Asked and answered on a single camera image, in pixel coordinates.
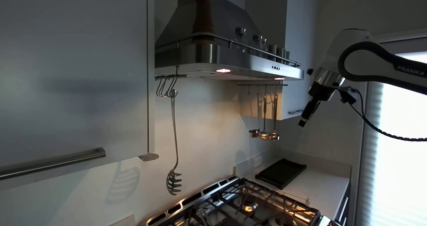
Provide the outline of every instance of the gas stove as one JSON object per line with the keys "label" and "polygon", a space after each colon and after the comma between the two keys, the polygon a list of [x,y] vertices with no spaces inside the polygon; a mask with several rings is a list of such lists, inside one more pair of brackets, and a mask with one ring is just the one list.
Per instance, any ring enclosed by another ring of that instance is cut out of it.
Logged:
{"label": "gas stove", "polygon": [[139,226],[328,226],[320,211],[245,178],[231,176],[180,200]]}

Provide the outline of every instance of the upper cabinet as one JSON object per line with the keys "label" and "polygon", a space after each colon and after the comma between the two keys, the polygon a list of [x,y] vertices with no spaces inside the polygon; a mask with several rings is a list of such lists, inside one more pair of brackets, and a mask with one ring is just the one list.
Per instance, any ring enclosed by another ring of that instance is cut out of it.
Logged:
{"label": "upper cabinet", "polygon": [[[306,72],[314,67],[316,4],[317,0],[246,0],[246,10],[268,44],[285,47],[290,52],[290,59],[300,63],[299,68]],[[279,120],[301,115],[310,100],[311,80],[306,74],[303,80],[283,81],[288,86],[278,87]],[[273,88],[269,87],[267,91],[272,93]],[[242,88],[241,115],[256,117],[258,90],[252,86],[249,95],[247,92],[247,88]],[[260,88],[260,93],[264,94],[264,88]],[[268,106],[267,118],[273,118],[272,112],[272,107]]]}
{"label": "upper cabinet", "polygon": [[0,190],[154,151],[154,0],[0,8]]}

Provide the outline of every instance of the window blind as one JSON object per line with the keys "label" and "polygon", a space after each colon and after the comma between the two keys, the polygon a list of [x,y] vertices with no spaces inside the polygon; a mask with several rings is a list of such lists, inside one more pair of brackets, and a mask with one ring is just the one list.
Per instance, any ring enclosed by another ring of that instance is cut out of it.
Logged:
{"label": "window blind", "polygon": [[[383,46],[399,56],[427,63],[427,39]],[[382,83],[368,84],[366,116],[383,131],[426,138],[426,107],[426,95]],[[388,138],[365,124],[362,144],[356,225],[427,226],[427,142]]]}

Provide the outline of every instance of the gas burner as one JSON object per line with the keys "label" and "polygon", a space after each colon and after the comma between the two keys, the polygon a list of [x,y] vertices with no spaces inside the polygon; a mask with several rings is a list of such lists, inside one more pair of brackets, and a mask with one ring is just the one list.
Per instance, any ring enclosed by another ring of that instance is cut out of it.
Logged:
{"label": "gas burner", "polygon": [[258,207],[258,204],[255,202],[255,196],[246,194],[238,199],[238,205],[242,206],[243,210],[246,212],[252,212],[255,208]]}
{"label": "gas burner", "polygon": [[269,220],[270,226],[297,226],[292,215],[288,213],[279,214]]}

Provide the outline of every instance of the countertop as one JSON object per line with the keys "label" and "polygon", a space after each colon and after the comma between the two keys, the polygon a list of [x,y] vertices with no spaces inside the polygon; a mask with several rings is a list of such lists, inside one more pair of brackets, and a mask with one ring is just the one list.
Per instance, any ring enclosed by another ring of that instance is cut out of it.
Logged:
{"label": "countertop", "polygon": [[311,207],[317,208],[322,215],[334,219],[337,215],[341,200],[346,192],[350,174],[348,174],[348,176],[343,176],[342,174],[340,175],[340,173],[333,173],[330,170],[324,170],[321,167],[319,169],[319,167],[316,167],[313,164],[307,164],[307,168],[283,190],[259,179],[255,179],[255,174],[282,158],[294,162],[299,161],[298,163],[304,163],[301,162],[301,160],[293,160],[289,157],[274,157],[263,162],[260,166],[247,171],[239,170],[239,165],[237,165],[236,174],[237,176],[245,177],[248,180],[254,181],[268,188],[275,189],[278,192],[292,194],[293,196],[302,198],[296,198],[296,200],[299,200],[302,203],[305,203],[305,199],[309,197]]}

